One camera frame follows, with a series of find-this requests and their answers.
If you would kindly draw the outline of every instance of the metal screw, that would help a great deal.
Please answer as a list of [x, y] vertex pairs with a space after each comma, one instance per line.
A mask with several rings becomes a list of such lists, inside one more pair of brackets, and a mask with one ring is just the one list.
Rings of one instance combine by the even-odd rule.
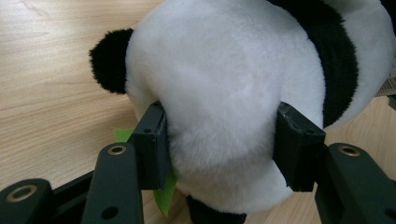
[[107, 153], [113, 156], [118, 156], [122, 154], [124, 151], [126, 151], [125, 146], [114, 146], [111, 149], [109, 149]]
[[32, 196], [37, 190], [36, 185], [25, 185], [12, 190], [8, 196], [7, 201], [10, 203], [17, 203]]
[[351, 157], [359, 157], [361, 155], [361, 153], [354, 147], [341, 146], [338, 150]]

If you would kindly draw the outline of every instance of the black panda leg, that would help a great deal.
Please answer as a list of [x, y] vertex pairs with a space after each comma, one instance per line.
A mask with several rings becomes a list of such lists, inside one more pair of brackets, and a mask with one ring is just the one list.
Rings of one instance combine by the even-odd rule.
[[246, 214], [221, 213], [205, 204], [187, 197], [190, 208], [190, 217], [194, 224], [243, 224], [247, 218]]

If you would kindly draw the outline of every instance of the black ear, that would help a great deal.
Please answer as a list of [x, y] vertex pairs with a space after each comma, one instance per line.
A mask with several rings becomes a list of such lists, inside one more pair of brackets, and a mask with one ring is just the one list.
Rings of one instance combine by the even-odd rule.
[[134, 30], [109, 32], [91, 51], [93, 77], [103, 89], [125, 94], [125, 55]]
[[382, 6], [387, 10], [393, 24], [393, 33], [396, 35], [396, 1], [395, 0], [380, 0]]

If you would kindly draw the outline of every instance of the screw hole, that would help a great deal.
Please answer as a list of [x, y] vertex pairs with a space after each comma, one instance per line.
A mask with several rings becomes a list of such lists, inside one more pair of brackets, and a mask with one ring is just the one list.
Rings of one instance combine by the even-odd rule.
[[315, 133], [315, 130], [313, 130], [313, 129], [308, 129], [306, 132], [312, 134], [312, 133]]
[[386, 209], [385, 214], [393, 220], [396, 220], [396, 209]]
[[30, 196], [32, 196], [36, 190], [37, 190], [36, 185], [26, 185], [14, 189], [8, 194], [7, 201], [9, 201], [10, 203], [17, 203], [23, 201], [29, 198]]
[[109, 220], [117, 216], [119, 209], [117, 207], [108, 207], [102, 212], [102, 219]]
[[359, 157], [359, 155], [361, 154], [356, 148], [353, 147], [340, 147], [339, 150], [351, 157]]
[[113, 156], [118, 156], [118, 155], [122, 154], [124, 151], [126, 151], [125, 146], [115, 146], [115, 147], [112, 147], [111, 149], [109, 149], [107, 151], [107, 153], [110, 155], [113, 155]]

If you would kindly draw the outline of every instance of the wood grain surface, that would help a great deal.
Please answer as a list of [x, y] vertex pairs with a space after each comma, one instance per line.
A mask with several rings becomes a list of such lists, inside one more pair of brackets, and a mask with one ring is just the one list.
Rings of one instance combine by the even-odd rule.
[[[91, 171], [113, 128], [136, 125], [126, 96], [92, 79], [88, 51], [106, 31], [133, 27], [160, 0], [4, 0], [0, 4], [0, 189], [25, 178], [53, 188]], [[367, 150], [396, 178], [396, 112], [374, 99], [349, 123], [328, 130], [328, 144]], [[247, 223], [320, 223], [313, 193], [295, 193]], [[169, 217], [144, 192], [148, 224], [191, 223], [177, 192]]]

